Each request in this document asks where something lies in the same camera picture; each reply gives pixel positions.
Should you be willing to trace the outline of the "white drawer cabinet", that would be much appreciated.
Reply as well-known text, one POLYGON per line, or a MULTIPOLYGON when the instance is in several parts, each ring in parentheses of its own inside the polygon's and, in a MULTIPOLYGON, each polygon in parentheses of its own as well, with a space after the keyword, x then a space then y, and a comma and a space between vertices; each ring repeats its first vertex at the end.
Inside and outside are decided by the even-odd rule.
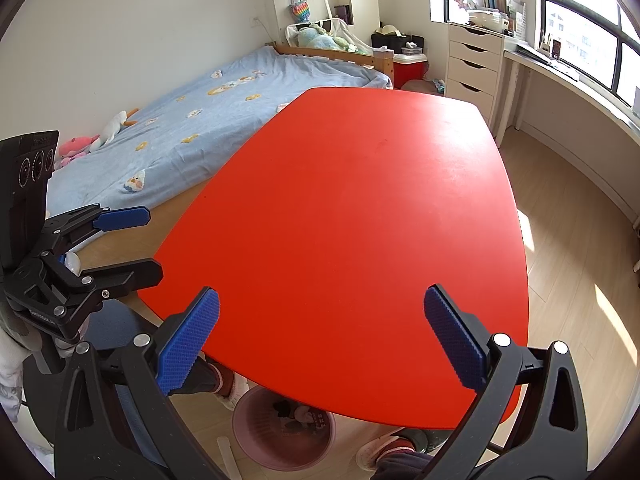
POLYGON ((506 42, 498 32, 473 25, 448 25, 446 98, 477 107, 489 129, 494 126, 506 42))

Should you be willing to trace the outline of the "white duck plush toy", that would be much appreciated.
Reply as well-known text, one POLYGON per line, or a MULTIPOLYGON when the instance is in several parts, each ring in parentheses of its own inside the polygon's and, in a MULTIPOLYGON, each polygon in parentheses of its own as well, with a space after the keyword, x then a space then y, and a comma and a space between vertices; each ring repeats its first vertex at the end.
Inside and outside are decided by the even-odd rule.
POLYGON ((137 111, 137 108, 134 108, 129 112, 121 110, 112 117, 96 140, 91 143, 89 151, 91 153, 97 151, 99 148, 102 148, 102 146, 111 143, 123 128, 135 125, 137 122, 132 119, 132 116, 134 116, 137 111))

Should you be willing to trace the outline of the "pink trash bin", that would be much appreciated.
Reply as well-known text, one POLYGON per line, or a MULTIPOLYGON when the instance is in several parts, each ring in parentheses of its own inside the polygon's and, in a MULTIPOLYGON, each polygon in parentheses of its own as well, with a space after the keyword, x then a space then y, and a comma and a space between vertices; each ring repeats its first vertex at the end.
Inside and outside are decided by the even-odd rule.
POLYGON ((294 472, 316 466, 328 455, 336 425, 330 412, 256 386, 235 405, 232 432, 258 465, 294 472))

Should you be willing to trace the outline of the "red storage box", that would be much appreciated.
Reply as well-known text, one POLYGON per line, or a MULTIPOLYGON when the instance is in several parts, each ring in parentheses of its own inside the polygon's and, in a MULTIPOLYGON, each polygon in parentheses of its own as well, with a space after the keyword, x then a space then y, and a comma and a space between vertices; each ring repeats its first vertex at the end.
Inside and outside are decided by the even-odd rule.
POLYGON ((422 79, 428 71, 424 53, 394 55, 394 88, 401 89, 410 80, 422 79))

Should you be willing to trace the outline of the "bed with blue sheet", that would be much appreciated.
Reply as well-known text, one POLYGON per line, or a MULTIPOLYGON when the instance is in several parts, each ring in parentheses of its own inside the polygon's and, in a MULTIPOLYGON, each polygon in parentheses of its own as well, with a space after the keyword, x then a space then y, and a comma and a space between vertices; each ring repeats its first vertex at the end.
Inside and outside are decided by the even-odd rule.
POLYGON ((391 85, 389 76, 373 68, 262 47, 138 110, 111 143, 56 170, 48 211, 62 214, 92 204, 152 209, 213 177, 305 91, 391 85))

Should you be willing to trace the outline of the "pink plush toy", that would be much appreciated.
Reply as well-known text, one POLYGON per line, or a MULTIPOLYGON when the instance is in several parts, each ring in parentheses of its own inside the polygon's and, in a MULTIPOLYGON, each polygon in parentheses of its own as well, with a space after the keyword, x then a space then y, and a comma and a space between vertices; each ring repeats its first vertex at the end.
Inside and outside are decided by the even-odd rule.
POLYGON ((86 156, 90 151, 91 144, 98 139, 98 136, 76 136, 76 138, 62 143, 58 147, 54 163, 55 169, 61 169, 73 160, 86 156))

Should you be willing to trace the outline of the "green blue plush pile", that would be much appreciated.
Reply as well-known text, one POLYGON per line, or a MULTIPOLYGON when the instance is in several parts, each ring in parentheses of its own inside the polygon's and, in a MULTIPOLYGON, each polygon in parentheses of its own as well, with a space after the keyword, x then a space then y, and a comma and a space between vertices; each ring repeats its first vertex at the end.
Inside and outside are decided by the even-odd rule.
POLYGON ((288 25, 285 39, 290 47, 373 54, 373 49, 355 36, 341 18, 288 25))

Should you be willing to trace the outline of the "red table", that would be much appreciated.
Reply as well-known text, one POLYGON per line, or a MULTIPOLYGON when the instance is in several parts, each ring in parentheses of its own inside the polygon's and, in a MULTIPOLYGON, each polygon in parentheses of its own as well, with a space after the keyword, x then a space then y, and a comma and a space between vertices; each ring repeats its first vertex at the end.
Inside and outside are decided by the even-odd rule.
POLYGON ((483 116, 399 90, 312 89, 208 182, 156 253, 157 315, 220 298, 206 353, 272 391, 390 426, 451 428, 473 393, 428 325, 439 284, 524 342, 525 248, 483 116))

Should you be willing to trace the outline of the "rainbow hanging toy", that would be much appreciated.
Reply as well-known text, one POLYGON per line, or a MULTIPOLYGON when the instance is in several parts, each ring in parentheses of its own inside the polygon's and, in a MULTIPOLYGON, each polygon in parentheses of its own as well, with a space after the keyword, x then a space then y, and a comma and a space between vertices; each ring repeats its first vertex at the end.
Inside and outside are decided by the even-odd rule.
POLYGON ((307 0, 292 0, 290 10, 296 23, 307 23, 310 18, 310 9, 307 0))

